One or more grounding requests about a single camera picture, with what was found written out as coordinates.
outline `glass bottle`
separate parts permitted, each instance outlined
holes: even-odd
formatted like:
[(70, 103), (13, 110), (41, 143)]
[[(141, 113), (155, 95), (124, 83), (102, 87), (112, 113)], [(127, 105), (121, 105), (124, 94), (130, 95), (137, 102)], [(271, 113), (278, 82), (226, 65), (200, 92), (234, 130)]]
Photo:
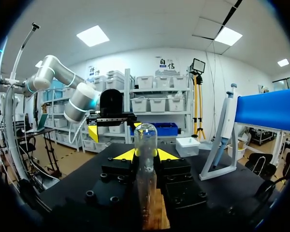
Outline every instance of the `glass bottle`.
[(143, 229), (150, 229), (151, 211), (154, 210), (157, 176), (154, 156), (157, 155), (157, 129), (149, 123), (139, 125), (134, 131), (135, 155), (139, 157), (136, 175)]

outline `light panel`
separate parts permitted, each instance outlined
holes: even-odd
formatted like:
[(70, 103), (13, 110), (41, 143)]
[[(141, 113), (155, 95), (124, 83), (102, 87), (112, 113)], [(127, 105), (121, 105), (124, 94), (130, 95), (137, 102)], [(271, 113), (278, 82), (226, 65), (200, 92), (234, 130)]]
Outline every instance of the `light panel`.
[(224, 27), (218, 36), (214, 39), (217, 42), (232, 46), (234, 45), (243, 35), (230, 29)]
[(97, 25), (76, 35), (88, 47), (110, 41), (101, 28)]
[(277, 64), (279, 64), (280, 67), (284, 67), (284, 66), (289, 64), (289, 61), (287, 59), (283, 59), (283, 60), (277, 62)]
[(40, 61), (35, 65), (35, 67), (39, 68), (41, 65), (42, 65), (42, 61), (40, 60)]

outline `tripod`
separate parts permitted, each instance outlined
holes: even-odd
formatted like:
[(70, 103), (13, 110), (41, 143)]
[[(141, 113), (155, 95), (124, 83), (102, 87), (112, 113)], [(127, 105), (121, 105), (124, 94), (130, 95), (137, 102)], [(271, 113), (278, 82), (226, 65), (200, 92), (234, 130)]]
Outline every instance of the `tripod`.
[[(199, 72), (193, 73), (193, 85), (194, 85), (194, 130), (193, 130), (193, 137), (194, 138), (201, 138), (203, 136), (204, 139), (205, 133), (202, 128), (202, 118), (203, 118), (203, 106), (202, 106), (202, 82), (203, 79), (201, 77), (201, 74)], [(198, 95), (199, 95), (199, 105), (200, 105), (200, 117), (198, 117)]]

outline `white ceiling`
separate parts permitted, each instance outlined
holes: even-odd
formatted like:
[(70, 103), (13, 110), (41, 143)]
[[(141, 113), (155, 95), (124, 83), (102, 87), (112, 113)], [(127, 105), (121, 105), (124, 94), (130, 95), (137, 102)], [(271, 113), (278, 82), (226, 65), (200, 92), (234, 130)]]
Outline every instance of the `white ceiling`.
[[(269, 75), (290, 70), (277, 61), (290, 58), (283, 31), (258, 0), (243, 0), (226, 24), (243, 34), (232, 47), (215, 38), (237, 0), (36, 0), (8, 36), (2, 73), (10, 75), (18, 50), (35, 22), (37, 30), (25, 47), (17, 79), (34, 74), (44, 56), (57, 56), (66, 66), (111, 53), (154, 47), (206, 50), (248, 63)], [(76, 34), (99, 25), (110, 41), (87, 47)]]

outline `blue box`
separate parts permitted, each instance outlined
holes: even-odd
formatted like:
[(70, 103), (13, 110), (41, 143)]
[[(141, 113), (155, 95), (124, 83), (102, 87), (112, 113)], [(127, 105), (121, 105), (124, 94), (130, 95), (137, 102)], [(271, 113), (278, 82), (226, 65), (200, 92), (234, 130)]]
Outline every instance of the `blue box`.
[(62, 98), (62, 91), (60, 90), (49, 90), (47, 93), (48, 95), (48, 101), (51, 101), (53, 99), (53, 92), (54, 93), (54, 99)]
[[(157, 129), (158, 136), (178, 135), (178, 126), (173, 122), (149, 122)], [(134, 131), (130, 128), (130, 134), (134, 135)]]
[(48, 101), (48, 91), (43, 92), (43, 101)]

